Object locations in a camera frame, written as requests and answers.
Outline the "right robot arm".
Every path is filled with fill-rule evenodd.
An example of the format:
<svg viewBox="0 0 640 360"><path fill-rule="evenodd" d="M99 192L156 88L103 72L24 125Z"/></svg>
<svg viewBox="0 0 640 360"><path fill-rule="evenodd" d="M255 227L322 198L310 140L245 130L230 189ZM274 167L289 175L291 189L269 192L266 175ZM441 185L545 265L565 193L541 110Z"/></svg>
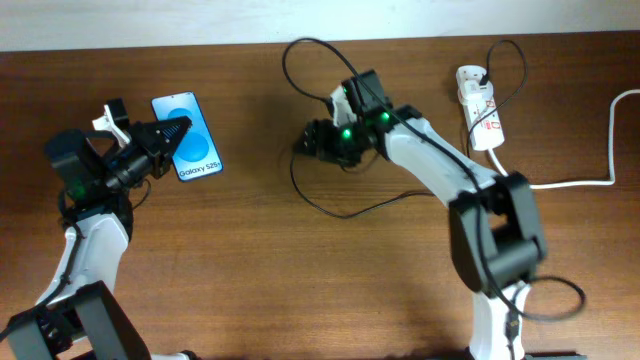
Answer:
<svg viewBox="0 0 640 360"><path fill-rule="evenodd" d="M294 155L349 168L374 150L417 178L448 210L452 261L472 293L466 358L526 358L525 303L548 252L527 179L475 163L415 108L394 107L373 70L344 80L323 101L331 117L306 125Z"/></svg>

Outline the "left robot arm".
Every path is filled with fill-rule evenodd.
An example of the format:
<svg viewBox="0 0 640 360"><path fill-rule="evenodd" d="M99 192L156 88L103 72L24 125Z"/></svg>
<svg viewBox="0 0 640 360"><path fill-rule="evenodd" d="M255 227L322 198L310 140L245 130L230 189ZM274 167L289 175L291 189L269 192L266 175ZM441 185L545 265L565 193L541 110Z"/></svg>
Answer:
<svg viewBox="0 0 640 360"><path fill-rule="evenodd" d="M134 223L129 192L161 178L191 126L182 116L155 123L65 130L45 153L64 188L58 195L65 249L36 304L12 316L1 337L18 359L55 359L87 340L86 359L151 359L113 295Z"/></svg>

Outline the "blue Galaxy smartphone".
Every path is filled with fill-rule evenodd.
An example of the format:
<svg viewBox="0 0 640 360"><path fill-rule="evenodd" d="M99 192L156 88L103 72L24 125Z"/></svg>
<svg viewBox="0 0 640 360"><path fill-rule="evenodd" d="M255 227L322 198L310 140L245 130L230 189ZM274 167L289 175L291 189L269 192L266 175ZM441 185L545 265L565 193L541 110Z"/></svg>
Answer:
<svg viewBox="0 0 640 360"><path fill-rule="evenodd" d="M173 156L181 182L219 174L224 165L194 92L157 97L151 107L158 121L188 117L191 126Z"/></svg>

